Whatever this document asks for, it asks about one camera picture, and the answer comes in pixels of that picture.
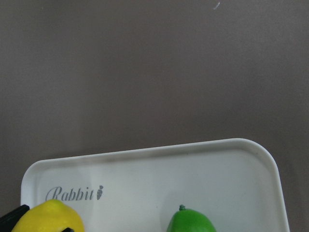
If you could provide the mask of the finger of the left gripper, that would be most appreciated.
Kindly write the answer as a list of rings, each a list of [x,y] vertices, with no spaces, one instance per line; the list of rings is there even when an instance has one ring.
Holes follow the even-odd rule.
[[[65,228],[61,232],[74,232],[74,230],[72,228]]]
[[[18,220],[29,210],[29,206],[24,204],[7,213],[0,218],[1,226],[14,226]]]

